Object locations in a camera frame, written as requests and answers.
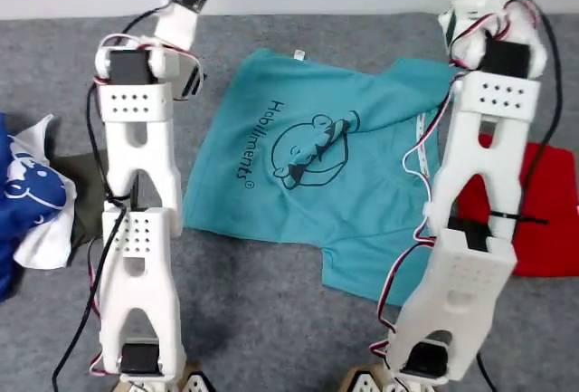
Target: teal t-shirt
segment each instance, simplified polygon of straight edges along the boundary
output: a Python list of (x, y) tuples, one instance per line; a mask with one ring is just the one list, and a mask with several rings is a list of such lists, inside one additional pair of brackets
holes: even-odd
[[(321, 248), (323, 283), (377, 300), (413, 244), (426, 191), (402, 168), (422, 113), (432, 120), (455, 70), (399, 59), (369, 75), (260, 50), (237, 71), (202, 145), (184, 200), (185, 225)], [(431, 175), (438, 138), (425, 146)], [(409, 167), (420, 170), (418, 158)], [(428, 259), (419, 249), (388, 302), (402, 305)]]

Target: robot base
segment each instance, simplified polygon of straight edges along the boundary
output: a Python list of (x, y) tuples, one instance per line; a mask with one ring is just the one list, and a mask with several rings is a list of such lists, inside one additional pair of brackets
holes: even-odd
[[(131, 384), (129, 382), (119, 381), (112, 392), (149, 392), (158, 389), (152, 389), (141, 383)], [(191, 362), (186, 362), (185, 369), (181, 380), (175, 387), (166, 386), (166, 392), (214, 392), (215, 389), (207, 378), (203, 375), (199, 367)]]
[[(427, 387), (418, 383), (404, 382), (410, 392), (441, 392), (440, 387)], [(350, 369), (339, 392), (406, 392), (387, 374), (382, 365)]]

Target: blue cloth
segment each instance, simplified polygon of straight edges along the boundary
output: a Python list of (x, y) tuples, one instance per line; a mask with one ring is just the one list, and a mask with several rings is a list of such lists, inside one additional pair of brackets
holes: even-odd
[[(405, 174), (417, 116), (430, 123), (455, 71), (399, 59), (373, 76), (261, 50), (237, 71), (202, 145), (184, 200), (188, 227), (319, 246), (323, 283), (377, 300), (413, 244), (426, 192)], [(434, 135), (426, 145), (433, 174)], [(419, 169), (418, 158), (409, 167)], [(409, 257), (388, 302), (420, 282), (427, 249)]]
[(14, 249), (29, 229), (52, 220), (64, 208), (66, 191), (58, 174), (9, 136), (0, 113), (0, 301), (10, 289)]

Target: white cloth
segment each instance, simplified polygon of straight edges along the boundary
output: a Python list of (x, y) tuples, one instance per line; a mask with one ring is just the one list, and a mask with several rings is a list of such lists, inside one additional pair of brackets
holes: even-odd
[[(44, 154), (46, 128), (53, 117), (52, 114), (49, 114), (36, 125), (25, 129), (14, 137), (20, 146), (45, 166), (50, 165)], [(24, 268), (52, 270), (64, 267), (71, 254), (76, 186), (60, 173), (58, 176), (66, 190), (66, 204), (52, 220), (31, 229), (16, 249), (14, 260)]]

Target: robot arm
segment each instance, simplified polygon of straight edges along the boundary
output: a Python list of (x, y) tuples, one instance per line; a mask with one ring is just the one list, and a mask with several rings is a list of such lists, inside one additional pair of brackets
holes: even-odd
[[(517, 262), (511, 242), (518, 177), (540, 87), (534, 79), (546, 65), (532, 2), (450, 1), (451, 10), (439, 17), (448, 55), (469, 72), (452, 85), (444, 159), (425, 207), (436, 236), (428, 267), (385, 341), (384, 367), (398, 385), (407, 385), (399, 390), (462, 379), (489, 333), (496, 300)], [(483, 121), (496, 124), (490, 148), (479, 144)], [(456, 197), (477, 174), (489, 195), (488, 225), (451, 217)]]
[[(107, 202), (102, 216), (103, 239), (112, 236), (114, 241), (100, 282), (101, 358), (106, 373), (141, 385), (131, 391), (181, 390), (177, 383), (184, 373), (185, 351), (170, 261), (171, 239), (182, 231), (173, 106), (196, 95), (203, 83), (201, 64), (189, 50), (205, 1), (164, 0), (153, 37), (113, 34), (101, 42), (95, 58), (111, 193), (126, 196), (142, 170), (161, 198), (161, 206), (129, 209), (122, 219), (119, 208)], [(108, 46), (111, 40), (121, 43)], [(137, 139), (139, 123), (147, 128), (144, 143)], [(133, 310), (146, 314), (154, 339), (126, 336)], [(198, 376), (189, 381), (183, 390), (193, 390), (193, 384), (195, 390), (205, 390)]]

